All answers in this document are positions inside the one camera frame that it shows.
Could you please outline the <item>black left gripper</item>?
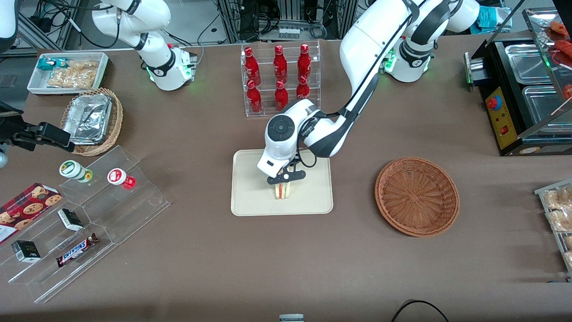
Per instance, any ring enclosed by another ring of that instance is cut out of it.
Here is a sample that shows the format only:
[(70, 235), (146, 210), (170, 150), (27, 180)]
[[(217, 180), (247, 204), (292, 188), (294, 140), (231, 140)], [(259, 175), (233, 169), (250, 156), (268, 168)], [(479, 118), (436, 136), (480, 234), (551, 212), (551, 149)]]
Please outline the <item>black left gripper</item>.
[(297, 165), (288, 165), (284, 167), (276, 177), (268, 177), (267, 183), (270, 185), (278, 185), (290, 183), (292, 181), (299, 181), (306, 177), (306, 171), (298, 169)]

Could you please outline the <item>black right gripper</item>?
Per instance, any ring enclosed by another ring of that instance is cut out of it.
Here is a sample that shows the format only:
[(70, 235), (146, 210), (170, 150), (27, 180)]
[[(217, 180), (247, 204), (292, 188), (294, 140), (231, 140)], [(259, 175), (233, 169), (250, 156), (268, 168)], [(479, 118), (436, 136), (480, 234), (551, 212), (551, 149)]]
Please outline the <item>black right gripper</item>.
[(40, 145), (51, 145), (71, 153), (75, 144), (70, 137), (69, 132), (46, 122), (39, 123), (39, 126), (7, 122), (0, 125), (1, 145), (12, 145), (26, 150), (35, 150), (39, 138)]

